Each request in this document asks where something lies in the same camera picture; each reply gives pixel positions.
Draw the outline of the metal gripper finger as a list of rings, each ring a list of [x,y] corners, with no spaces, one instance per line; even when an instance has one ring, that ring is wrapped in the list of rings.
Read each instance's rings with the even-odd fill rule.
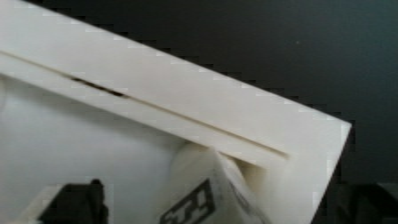
[[[50,185],[16,218],[16,224],[108,224],[101,181]]]

